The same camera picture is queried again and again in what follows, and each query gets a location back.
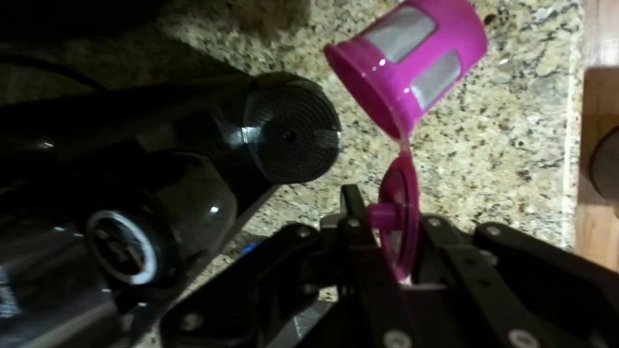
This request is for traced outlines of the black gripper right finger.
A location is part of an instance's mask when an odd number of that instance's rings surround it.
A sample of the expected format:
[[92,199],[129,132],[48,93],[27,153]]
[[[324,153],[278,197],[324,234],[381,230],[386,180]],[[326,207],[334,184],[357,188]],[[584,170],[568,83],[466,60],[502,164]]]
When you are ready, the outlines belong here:
[[619,348],[619,275],[506,224],[425,215],[411,309],[421,348]]

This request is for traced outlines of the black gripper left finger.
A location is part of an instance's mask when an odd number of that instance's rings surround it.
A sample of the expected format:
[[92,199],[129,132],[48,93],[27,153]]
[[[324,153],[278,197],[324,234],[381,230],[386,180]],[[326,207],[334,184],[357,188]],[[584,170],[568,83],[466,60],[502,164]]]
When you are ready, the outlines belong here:
[[317,228],[288,224],[177,302],[160,321],[164,348],[266,348],[293,315],[332,286],[338,302],[303,348],[411,348],[406,300],[353,186]]

